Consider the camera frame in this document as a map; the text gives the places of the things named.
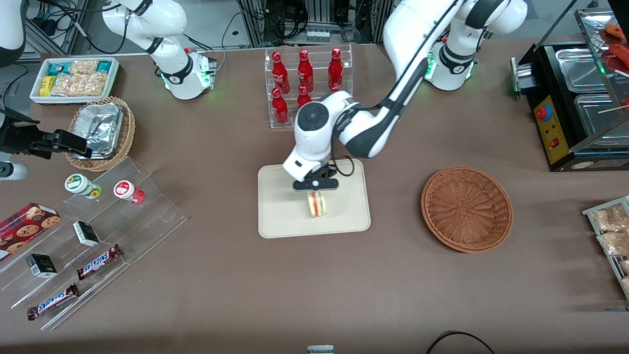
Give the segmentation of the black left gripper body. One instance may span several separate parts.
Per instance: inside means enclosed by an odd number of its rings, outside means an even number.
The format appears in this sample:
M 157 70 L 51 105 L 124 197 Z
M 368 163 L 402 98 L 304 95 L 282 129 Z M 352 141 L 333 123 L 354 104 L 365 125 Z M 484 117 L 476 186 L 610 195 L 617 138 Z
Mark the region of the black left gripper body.
M 328 191 L 339 188 L 339 180 L 334 176 L 337 174 L 336 167 L 321 167 L 317 171 L 309 172 L 304 181 L 294 181 L 295 191 Z

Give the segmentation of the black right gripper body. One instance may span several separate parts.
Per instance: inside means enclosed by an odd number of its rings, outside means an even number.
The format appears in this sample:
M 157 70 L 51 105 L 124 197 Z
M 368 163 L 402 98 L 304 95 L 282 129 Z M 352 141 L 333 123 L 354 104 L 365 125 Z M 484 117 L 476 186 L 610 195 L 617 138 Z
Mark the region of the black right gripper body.
M 6 154 L 34 155 L 51 159 L 52 145 L 46 137 L 49 132 L 38 128 L 40 121 L 33 120 L 12 109 L 2 109 L 4 121 L 0 130 L 0 149 Z

